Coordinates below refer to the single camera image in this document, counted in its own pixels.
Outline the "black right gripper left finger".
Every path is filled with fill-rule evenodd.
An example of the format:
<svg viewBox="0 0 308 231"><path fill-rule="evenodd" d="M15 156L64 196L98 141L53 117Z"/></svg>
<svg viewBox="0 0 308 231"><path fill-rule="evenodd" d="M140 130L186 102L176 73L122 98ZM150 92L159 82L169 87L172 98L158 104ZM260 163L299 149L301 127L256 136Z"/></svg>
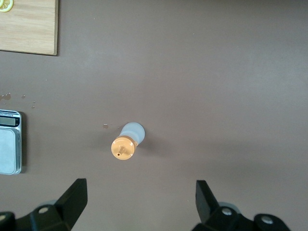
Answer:
<svg viewBox="0 0 308 231"><path fill-rule="evenodd" d="M30 213L32 231L71 231L87 205L87 180L77 179L52 205Z"/></svg>

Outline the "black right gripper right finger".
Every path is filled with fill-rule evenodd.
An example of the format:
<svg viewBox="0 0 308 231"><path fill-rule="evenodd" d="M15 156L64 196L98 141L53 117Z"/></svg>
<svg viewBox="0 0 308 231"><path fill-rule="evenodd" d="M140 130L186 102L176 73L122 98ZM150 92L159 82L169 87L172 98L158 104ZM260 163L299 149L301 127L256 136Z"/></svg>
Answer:
<svg viewBox="0 0 308 231"><path fill-rule="evenodd" d="M200 223L192 231L255 231L235 206L219 204L205 180L196 181L195 204Z"/></svg>

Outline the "translucent sauce bottle orange cap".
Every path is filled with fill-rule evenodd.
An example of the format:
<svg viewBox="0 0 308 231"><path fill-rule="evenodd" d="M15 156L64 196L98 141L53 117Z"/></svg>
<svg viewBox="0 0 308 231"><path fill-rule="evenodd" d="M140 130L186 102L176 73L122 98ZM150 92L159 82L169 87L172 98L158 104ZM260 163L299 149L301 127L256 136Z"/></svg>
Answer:
<svg viewBox="0 0 308 231"><path fill-rule="evenodd" d="M144 138L145 130L141 124L127 123L119 136L112 142L111 152L119 160L128 160L134 155L137 146L143 142Z"/></svg>

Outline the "silver digital kitchen scale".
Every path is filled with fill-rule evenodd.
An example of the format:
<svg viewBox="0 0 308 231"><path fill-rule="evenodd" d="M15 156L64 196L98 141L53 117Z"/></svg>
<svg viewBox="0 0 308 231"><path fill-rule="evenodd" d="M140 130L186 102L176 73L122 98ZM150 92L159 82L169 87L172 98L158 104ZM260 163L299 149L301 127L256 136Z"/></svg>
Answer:
<svg viewBox="0 0 308 231"><path fill-rule="evenodd" d="M22 115L0 109L0 174L16 175L22 171Z"/></svg>

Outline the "small brown liquid spill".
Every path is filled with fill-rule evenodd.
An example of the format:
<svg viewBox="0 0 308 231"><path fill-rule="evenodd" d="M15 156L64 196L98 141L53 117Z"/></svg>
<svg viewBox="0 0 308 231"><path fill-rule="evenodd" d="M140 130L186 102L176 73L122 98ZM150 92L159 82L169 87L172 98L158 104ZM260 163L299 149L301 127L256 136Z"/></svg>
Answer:
<svg viewBox="0 0 308 231"><path fill-rule="evenodd" d="M20 96L14 96L14 94L11 94L10 92L5 94L0 94L0 106L11 106L13 108L17 107L30 107L35 108L36 107L36 101L35 100L28 100L26 98L25 94L22 94Z"/></svg>

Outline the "brown table cover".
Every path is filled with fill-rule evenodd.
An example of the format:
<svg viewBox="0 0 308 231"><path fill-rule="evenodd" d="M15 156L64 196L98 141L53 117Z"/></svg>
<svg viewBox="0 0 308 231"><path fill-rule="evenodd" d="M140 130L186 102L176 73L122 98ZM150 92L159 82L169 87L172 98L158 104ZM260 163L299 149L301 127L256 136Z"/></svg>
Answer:
<svg viewBox="0 0 308 231"><path fill-rule="evenodd" d="M191 231L195 183L252 219L308 231L308 0L62 0L58 54L0 51L26 95L24 167L0 175L17 217L86 178L74 231ZM145 130L128 160L125 124ZM103 124L121 125L104 129Z"/></svg>

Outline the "wooden cutting board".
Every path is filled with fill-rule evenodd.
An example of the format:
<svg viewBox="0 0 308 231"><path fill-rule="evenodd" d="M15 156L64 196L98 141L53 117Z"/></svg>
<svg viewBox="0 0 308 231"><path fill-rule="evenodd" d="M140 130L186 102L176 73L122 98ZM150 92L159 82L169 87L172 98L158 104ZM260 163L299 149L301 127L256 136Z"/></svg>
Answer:
<svg viewBox="0 0 308 231"><path fill-rule="evenodd" d="M0 51L57 55L59 0L13 0L0 13Z"/></svg>

